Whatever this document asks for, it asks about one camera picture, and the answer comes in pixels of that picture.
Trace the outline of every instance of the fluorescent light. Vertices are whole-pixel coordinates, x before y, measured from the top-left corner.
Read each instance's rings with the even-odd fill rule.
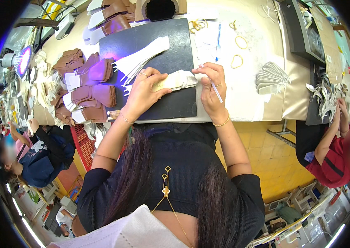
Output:
[[[341,227],[339,228],[339,230],[336,232],[336,234],[333,236],[332,240],[329,242],[329,244],[326,245],[325,248],[329,248],[333,242],[335,242],[335,240],[337,239],[337,237],[339,236],[339,234],[341,233],[341,231],[343,231],[344,227],[346,226],[346,224],[341,225]]]
[[[14,202],[14,205],[15,205],[15,207],[17,208],[19,215],[22,216],[22,212],[21,212],[21,210],[19,209],[17,202],[15,201],[14,198],[12,199],[12,201]]]
[[[11,194],[11,188],[9,187],[9,184],[6,184],[8,192]]]
[[[30,234],[34,237],[34,240],[40,245],[41,248],[44,248],[45,245],[40,241],[40,239],[36,236],[32,228],[29,226],[29,224],[26,222],[25,218],[22,218],[22,221],[24,222],[26,228],[29,230]]]

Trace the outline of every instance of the purple light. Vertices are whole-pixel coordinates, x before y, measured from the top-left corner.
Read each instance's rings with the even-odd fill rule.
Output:
[[[25,76],[25,72],[28,69],[31,55],[32,50],[31,47],[28,46],[25,49],[23,49],[15,58],[14,68],[18,74],[18,77],[23,78]]]

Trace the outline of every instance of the white face mask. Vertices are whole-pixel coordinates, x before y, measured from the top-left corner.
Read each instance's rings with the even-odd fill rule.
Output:
[[[60,248],[188,248],[146,205],[86,235],[54,244]]]

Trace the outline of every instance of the yellow floor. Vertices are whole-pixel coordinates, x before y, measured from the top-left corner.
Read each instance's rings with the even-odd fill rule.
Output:
[[[295,148],[266,132],[281,131],[281,122],[233,122],[238,135],[248,151],[252,173],[260,177],[263,200],[266,203],[280,199],[297,186],[309,184],[315,177],[297,161]],[[287,127],[296,131],[296,121]],[[285,138],[296,142],[293,135]],[[224,164],[220,142],[216,153]]]

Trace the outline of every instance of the red plastic crate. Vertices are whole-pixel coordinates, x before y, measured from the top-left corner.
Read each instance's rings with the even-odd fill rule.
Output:
[[[81,162],[86,171],[89,171],[93,165],[91,154],[95,151],[95,141],[88,138],[87,133],[84,131],[83,124],[76,124],[75,127],[71,126],[70,130],[72,132],[78,155],[81,158]]]

